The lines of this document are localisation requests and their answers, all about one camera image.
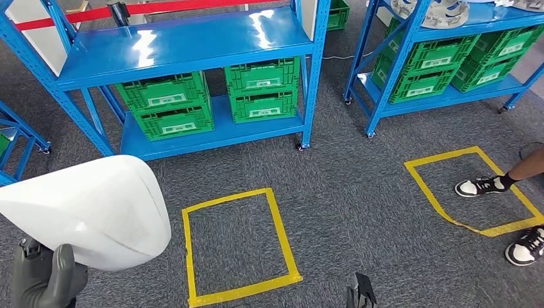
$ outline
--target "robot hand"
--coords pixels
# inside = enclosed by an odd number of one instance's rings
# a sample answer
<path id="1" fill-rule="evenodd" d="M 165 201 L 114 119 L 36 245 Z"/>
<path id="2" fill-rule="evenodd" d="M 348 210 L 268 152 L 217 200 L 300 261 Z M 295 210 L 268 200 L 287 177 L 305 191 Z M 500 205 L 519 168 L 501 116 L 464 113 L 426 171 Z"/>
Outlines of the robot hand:
<path id="1" fill-rule="evenodd" d="M 31 237 L 15 248 L 12 296 L 15 308 L 68 308 L 89 278 L 87 267 L 74 261 L 69 244 L 54 252 Z"/>

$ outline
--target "shoe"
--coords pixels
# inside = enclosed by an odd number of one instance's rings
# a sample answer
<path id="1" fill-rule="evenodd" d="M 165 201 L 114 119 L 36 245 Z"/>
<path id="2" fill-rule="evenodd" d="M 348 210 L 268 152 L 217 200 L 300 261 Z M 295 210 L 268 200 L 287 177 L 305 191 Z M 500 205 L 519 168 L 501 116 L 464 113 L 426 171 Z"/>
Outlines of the shoe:
<path id="1" fill-rule="evenodd" d="M 533 264 L 544 252 L 544 225 L 527 229 L 525 234 L 506 248 L 504 255 L 515 266 Z"/>
<path id="2" fill-rule="evenodd" d="M 483 176 L 476 180 L 466 180 L 455 186 L 455 192 L 461 197 L 476 197 L 481 194 L 504 193 L 508 189 L 500 182 L 500 177 L 488 178 Z"/>

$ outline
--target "person's leg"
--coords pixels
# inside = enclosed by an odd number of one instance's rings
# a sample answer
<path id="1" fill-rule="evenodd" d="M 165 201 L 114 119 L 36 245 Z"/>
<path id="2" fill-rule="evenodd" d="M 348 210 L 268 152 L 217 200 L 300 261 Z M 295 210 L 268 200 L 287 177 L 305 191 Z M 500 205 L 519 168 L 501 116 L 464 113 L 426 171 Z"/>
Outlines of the person's leg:
<path id="1" fill-rule="evenodd" d="M 482 194 L 503 193 L 517 181 L 544 173 L 544 149 L 532 152 L 526 159 L 517 163 L 503 176 L 465 180 L 455 186 L 455 192 L 462 197 L 476 197 Z"/>

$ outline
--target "shoe sole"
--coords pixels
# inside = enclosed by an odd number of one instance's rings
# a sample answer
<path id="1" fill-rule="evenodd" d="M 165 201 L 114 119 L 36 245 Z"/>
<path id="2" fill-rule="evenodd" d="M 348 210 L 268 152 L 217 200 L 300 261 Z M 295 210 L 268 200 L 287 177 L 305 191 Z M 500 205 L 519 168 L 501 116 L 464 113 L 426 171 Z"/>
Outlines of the shoe sole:
<path id="1" fill-rule="evenodd" d="M 455 190 L 455 193 L 458 194 L 459 196 L 463 197 L 463 198 L 474 198 L 474 197 L 478 197 L 478 196 L 481 196 L 482 194 L 462 194 L 459 192 L 458 188 L 459 186 L 461 186 L 461 184 L 465 183 L 466 181 L 462 181 L 460 183 L 458 183 L 455 187 L 454 187 L 454 190 Z M 500 194 L 501 192 L 500 191 L 489 191 L 489 192 L 485 192 L 484 194 Z"/>
<path id="2" fill-rule="evenodd" d="M 514 244 L 510 244 L 508 247 L 506 247 L 506 250 L 504 250 L 504 256 L 506 257 L 506 260 L 508 260 L 508 262 L 510 262 L 511 264 L 513 264 L 515 266 L 528 266 L 528 265 L 531 265 L 532 263 L 519 264 L 519 263 L 516 263 L 514 260 L 510 259 L 510 256 L 508 255 L 508 250 L 510 250 L 510 247 L 512 247 L 512 245 L 514 245 Z"/>

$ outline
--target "stacked crates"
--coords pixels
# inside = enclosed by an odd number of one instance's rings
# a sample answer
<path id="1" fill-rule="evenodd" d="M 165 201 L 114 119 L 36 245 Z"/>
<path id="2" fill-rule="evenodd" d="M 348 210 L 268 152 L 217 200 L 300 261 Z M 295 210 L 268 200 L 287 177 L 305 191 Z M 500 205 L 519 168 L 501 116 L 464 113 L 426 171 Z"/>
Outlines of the stacked crates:
<path id="1" fill-rule="evenodd" d="M 346 28 L 350 7 L 344 0 L 331 0 L 328 11 L 327 31 L 342 30 Z"/>
<path id="2" fill-rule="evenodd" d="M 543 31 L 544 25 L 538 25 L 482 34 L 452 85 L 468 92 L 502 80 Z"/>
<path id="3" fill-rule="evenodd" d="M 398 25 L 399 22 L 392 19 L 386 36 Z M 378 55 L 371 79 L 382 90 L 403 35 L 401 31 Z M 415 44 L 398 75 L 389 102 L 401 103 L 444 92 L 478 38 L 479 35 L 472 35 Z"/>
<path id="4" fill-rule="evenodd" d="M 225 67 L 234 123 L 296 114 L 300 58 L 285 58 Z"/>
<path id="5" fill-rule="evenodd" d="M 203 72 L 118 83 L 115 87 L 151 141 L 214 129 Z"/>

